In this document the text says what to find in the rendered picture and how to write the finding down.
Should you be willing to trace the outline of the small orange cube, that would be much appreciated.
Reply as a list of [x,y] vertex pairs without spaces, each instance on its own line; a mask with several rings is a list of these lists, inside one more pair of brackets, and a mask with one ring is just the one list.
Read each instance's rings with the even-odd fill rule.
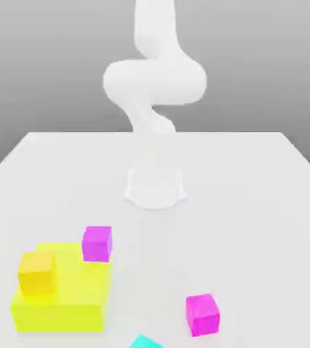
[[24,252],[18,267],[23,296],[41,296],[56,291],[56,257],[53,251]]

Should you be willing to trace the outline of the large yellow box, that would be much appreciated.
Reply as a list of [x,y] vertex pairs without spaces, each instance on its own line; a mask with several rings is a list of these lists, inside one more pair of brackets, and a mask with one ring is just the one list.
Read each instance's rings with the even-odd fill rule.
[[56,291],[23,296],[20,284],[11,301],[18,332],[101,332],[112,272],[109,262],[83,261],[79,243],[40,243],[33,251],[53,251]]

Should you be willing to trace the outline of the small magenta cube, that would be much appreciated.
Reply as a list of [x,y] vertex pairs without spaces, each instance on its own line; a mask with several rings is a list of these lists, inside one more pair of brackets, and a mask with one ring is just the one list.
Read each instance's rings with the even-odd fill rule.
[[186,298],[186,321],[193,337],[219,332],[220,310],[212,294]]

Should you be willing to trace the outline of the small cyan cube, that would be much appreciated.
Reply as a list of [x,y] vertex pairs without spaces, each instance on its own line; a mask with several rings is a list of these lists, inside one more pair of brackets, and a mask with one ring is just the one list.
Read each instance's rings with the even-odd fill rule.
[[147,336],[140,334],[129,346],[129,348],[164,348],[161,344],[153,341]]

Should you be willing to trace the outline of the small violet cube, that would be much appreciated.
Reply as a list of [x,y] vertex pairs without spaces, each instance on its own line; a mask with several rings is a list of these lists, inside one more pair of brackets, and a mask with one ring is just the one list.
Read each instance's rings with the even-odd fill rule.
[[111,226],[87,226],[82,237],[85,262],[109,262],[113,249]]

